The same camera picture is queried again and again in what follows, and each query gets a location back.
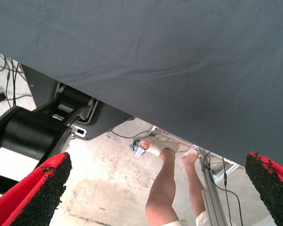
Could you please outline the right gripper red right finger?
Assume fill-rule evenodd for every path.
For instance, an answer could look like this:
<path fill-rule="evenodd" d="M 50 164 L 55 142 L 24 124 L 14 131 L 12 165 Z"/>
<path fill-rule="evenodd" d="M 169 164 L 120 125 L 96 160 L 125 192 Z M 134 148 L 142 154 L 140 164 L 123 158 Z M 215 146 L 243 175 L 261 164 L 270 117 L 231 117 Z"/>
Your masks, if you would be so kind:
<path fill-rule="evenodd" d="M 275 224 L 283 226 L 283 166 L 259 153 L 249 152 L 245 169 Z"/>

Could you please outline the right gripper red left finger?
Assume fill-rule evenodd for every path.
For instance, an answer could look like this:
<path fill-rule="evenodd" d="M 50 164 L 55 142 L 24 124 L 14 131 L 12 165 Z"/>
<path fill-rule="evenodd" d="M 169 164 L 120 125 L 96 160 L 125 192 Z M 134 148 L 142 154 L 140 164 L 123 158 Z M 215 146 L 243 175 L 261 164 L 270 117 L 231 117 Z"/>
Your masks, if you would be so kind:
<path fill-rule="evenodd" d="M 0 197 L 0 226 L 48 226 L 66 189 L 72 163 L 57 154 Z"/>

